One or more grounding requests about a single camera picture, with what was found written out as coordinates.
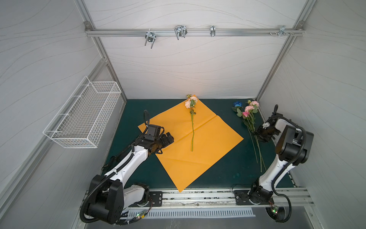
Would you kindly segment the pink fake flower stem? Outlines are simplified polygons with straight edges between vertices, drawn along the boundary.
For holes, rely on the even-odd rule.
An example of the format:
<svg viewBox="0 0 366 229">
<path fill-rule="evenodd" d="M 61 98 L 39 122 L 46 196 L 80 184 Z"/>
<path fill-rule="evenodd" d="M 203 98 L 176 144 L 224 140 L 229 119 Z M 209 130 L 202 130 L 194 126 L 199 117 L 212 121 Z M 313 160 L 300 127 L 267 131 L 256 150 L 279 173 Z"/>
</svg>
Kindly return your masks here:
<svg viewBox="0 0 366 229">
<path fill-rule="evenodd" d="M 250 139 L 252 141 L 252 145 L 254 148 L 254 156 L 257 164 L 260 165 L 260 172 L 266 171 L 266 165 L 264 163 L 264 159 L 262 156 L 262 152 L 259 145 L 259 139 L 255 135 L 255 114 L 259 110 L 259 103 L 255 100 L 248 100 L 247 106 L 244 108 L 244 112 L 242 113 L 243 122 L 246 125 Z"/>
</svg>

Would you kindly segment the orange wrapping paper sheet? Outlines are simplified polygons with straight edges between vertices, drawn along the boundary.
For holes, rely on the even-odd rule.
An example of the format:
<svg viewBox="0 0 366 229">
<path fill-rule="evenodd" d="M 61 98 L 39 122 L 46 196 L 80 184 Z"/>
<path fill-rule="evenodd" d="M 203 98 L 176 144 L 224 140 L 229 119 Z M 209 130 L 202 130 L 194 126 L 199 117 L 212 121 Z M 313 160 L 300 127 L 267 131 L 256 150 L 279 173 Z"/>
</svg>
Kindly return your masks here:
<svg viewBox="0 0 366 229">
<path fill-rule="evenodd" d="M 243 141 L 243 138 L 202 100 L 198 101 L 195 107 L 193 152 L 191 117 L 189 109 L 185 107 L 186 99 L 151 117 L 151 124 L 163 126 L 174 137 L 174 143 L 156 156 L 178 191 L 188 188 Z"/>
</svg>

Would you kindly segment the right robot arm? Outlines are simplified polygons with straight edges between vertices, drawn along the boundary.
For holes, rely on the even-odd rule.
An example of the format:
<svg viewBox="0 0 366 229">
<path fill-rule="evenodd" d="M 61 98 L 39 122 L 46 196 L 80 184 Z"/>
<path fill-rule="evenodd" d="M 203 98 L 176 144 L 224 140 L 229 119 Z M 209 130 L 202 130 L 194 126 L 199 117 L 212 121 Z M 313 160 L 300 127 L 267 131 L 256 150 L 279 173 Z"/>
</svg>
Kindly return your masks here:
<svg viewBox="0 0 366 229">
<path fill-rule="evenodd" d="M 276 141 L 276 156 L 269 169 L 252 184 L 248 192 L 251 203 L 255 205 L 269 202 L 285 174 L 308 160 L 314 140 L 312 132 L 304 131 L 276 112 L 258 128 L 257 133 L 266 141 Z"/>
</svg>

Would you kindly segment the blue fake flower stem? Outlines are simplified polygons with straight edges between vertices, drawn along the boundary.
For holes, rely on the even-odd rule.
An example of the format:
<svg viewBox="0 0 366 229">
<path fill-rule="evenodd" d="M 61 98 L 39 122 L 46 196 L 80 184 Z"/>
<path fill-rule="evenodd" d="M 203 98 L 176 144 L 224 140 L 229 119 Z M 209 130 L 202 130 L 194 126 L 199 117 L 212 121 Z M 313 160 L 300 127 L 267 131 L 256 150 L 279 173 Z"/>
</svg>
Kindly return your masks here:
<svg viewBox="0 0 366 229">
<path fill-rule="evenodd" d="M 234 102 L 233 106 L 231 107 L 232 111 L 235 112 L 235 114 L 242 118 L 243 123 L 245 124 L 245 126 L 247 127 L 248 131 L 251 132 L 251 139 L 252 139 L 252 143 L 254 144 L 254 140 L 253 140 L 253 135 L 255 132 L 255 126 L 254 126 L 254 121 L 255 121 L 255 117 L 254 117 L 254 113 L 255 111 L 257 111 L 258 106 L 254 105 L 252 103 L 252 101 L 248 101 L 248 105 L 247 106 L 243 106 L 242 102 Z"/>
</svg>

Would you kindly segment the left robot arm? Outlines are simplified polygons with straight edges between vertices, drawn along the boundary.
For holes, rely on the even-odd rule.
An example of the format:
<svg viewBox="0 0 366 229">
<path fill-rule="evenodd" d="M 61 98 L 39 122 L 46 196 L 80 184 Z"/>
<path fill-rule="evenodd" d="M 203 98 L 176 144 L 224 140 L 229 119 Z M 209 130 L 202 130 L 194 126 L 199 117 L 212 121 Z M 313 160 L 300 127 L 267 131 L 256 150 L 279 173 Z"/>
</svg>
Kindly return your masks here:
<svg viewBox="0 0 366 229">
<path fill-rule="evenodd" d="M 126 187 L 126 182 L 138 167 L 153 154 L 162 154 L 162 149 L 174 142 L 173 136 L 157 125 L 146 129 L 127 147 L 128 153 L 104 175 L 96 175 L 90 183 L 88 195 L 84 199 L 79 217 L 83 223 L 104 221 L 111 225 L 128 225 L 145 217 L 144 210 L 129 220 L 122 220 L 123 211 L 133 204 L 151 204 L 150 188 L 146 184 L 135 183 Z"/>
</svg>

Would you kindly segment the peach fake flower stem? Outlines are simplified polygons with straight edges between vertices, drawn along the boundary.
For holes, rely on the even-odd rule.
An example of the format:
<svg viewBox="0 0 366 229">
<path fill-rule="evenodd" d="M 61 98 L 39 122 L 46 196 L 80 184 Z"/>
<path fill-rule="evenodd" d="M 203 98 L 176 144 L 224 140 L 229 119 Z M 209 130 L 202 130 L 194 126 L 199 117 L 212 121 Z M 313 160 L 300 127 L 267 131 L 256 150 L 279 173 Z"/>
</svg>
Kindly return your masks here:
<svg viewBox="0 0 366 229">
<path fill-rule="evenodd" d="M 191 126 L 192 126 L 192 139 L 191 139 L 191 152 L 193 152 L 193 146 L 194 146 L 194 116 L 196 115 L 195 107 L 198 102 L 198 98 L 195 95 L 188 94 L 187 100 L 185 101 L 185 107 L 186 109 L 189 109 L 190 117 L 191 117 Z"/>
</svg>

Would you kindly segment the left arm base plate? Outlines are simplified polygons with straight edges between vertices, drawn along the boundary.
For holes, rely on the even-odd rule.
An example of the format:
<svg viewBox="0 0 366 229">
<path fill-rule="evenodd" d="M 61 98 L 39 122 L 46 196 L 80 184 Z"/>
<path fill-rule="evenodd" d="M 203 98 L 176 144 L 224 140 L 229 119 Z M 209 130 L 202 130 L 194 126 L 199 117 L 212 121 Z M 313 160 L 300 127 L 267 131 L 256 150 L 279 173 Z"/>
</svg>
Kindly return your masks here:
<svg viewBox="0 0 366 229">
<path fill-rule="evenodd" d="M 161 207 L 163 202 L 163 193 L 161 191 L 153 191 L 143 195 L 143 199 L 133 203 L 130 207 Z"/>
</svg>

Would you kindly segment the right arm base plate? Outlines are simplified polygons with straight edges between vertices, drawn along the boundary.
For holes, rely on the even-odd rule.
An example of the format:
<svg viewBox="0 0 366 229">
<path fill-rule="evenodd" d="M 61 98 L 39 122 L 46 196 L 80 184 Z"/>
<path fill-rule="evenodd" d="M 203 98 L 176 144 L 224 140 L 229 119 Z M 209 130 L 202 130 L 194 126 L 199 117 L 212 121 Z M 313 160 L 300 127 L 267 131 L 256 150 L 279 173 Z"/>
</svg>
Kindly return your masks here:
<svg viewBox="0 0 366 229">
<path fill-rule="evenodd" d="M 270 205 L 273 204 L 272 192 L 265 189 L 261 190 L 234 190 L 234 197 L 236 205 Z"/>
</svg>

